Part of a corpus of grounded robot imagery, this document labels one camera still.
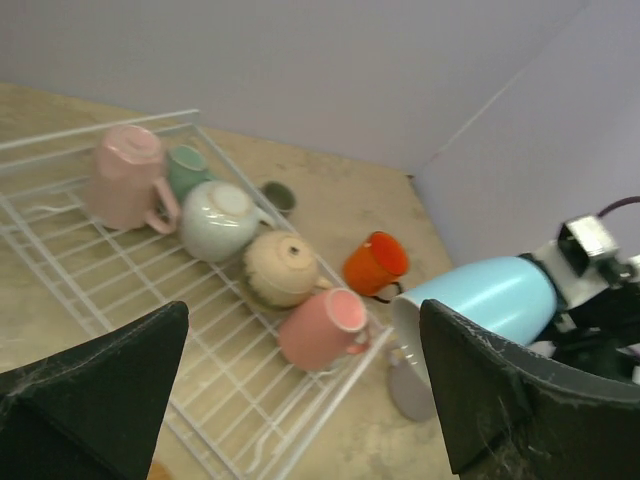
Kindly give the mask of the coral pink mug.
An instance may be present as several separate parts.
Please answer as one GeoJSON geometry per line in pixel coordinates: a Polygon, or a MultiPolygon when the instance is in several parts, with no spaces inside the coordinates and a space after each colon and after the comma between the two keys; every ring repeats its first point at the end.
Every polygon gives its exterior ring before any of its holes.
{"type": "Polygon", "coordinates": [[[316,294],[299,305],[280,325],[282,355],[304,371],[329,368],[344,355],[358,355],[371,346],[365,304],[345,288],[316,294]]]}

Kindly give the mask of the light blue mug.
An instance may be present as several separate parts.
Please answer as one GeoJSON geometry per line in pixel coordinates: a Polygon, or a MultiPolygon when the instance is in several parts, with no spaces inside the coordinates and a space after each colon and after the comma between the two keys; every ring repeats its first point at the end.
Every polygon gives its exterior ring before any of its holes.
{"type": "Polygon", "coordinates": [[[392,324],[409,365],[429,381],[420,338],[420,308],[436,300],[476,325],[520,345],[529,345],[556,313],[552,282],[533,261],[502,256],[467,264],[390,300],[392,324]]]}

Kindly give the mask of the light pink mug white inside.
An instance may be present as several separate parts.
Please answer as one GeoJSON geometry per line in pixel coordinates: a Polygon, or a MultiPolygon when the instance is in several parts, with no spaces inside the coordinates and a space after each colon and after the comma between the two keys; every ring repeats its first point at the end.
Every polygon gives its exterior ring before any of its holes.
{"type": "Polygon", "coordinates": [[[167,180],[166,150],[153,132],[119,124],[94,150],[83,201],[88,214],[112,230],[149,226],[176,231],[181,209],[167,180]]]}

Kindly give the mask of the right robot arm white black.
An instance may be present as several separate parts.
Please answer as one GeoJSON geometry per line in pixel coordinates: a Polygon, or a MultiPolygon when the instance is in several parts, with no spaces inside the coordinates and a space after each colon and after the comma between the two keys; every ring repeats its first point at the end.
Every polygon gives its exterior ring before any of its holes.
{"type": "Polygon", "coordinates": [[[576,253],[555,241],[522,257],[551,282],[556,311],[533,344],[575,369],[624,383],[639,382],[639,257],[600,259],[577,274],[576,253]]]}

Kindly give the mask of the pale grey white mug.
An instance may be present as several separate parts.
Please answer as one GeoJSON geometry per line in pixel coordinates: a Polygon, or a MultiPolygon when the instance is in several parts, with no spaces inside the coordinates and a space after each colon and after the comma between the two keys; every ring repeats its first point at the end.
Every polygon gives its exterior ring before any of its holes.
{"type": "Polygon", "coordinates": [[[243,249],[259,224],[276,220],[236,185],[212,180],[194,187],[182,208],[180,239],[185,250],[206,263],[218,263],[243,249]]]}

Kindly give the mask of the beige round mug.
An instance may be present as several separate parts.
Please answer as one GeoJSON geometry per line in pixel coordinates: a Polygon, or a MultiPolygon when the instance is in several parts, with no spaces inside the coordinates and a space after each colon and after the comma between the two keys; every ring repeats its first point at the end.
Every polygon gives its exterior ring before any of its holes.
{"type": "Polygon", "coordinates": [[[261,306],[293,308],[315,289],[333,284],[320,273],[314,248],[299,234],[273,230],[257,236],[243,254],[246,285],[261,306]]]}

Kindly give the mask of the sage green cup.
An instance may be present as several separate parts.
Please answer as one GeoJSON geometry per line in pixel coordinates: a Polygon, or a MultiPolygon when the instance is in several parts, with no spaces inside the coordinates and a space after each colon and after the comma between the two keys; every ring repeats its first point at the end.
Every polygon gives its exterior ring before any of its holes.
{"type": "Polygon", "coordinates": [[[199,184],[217,179],[203,155],[188,145],[178,145],[169,149],[167,165],[167,180],[179,204],[182,204],[189,192],[199,184]]]}

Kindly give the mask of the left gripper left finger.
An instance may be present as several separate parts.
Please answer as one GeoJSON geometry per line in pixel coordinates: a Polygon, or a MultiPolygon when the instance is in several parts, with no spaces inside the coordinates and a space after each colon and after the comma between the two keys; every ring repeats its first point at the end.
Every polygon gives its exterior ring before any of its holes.
{"type": "Polygon", "coordinates": [[[2,373],[2,478],[146,478],[188,329],[172,301],[2,373]]]}

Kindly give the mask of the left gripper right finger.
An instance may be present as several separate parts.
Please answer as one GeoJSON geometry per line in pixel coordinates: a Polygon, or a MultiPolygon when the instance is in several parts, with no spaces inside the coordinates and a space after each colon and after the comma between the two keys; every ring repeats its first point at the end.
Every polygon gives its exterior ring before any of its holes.
{"type": "Polygon", "coordinates": [[[419,330],[462,479],[636,479],[639,387],[586,373],[427,300],[419,330]]]}

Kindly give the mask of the orange cup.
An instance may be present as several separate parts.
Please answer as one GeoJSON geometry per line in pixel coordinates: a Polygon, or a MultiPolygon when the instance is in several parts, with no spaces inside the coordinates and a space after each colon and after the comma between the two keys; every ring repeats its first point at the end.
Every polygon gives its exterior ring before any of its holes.
{"type": "Polygon", "coordinates": [[[345,260],[342,275],[347,286],[359,295],[389,304],[380,292],[390,285],[396,295],[403,292],[400,279],[409,271],[410,261],[403,245],[384,231],[371,233],[345,260]]]}

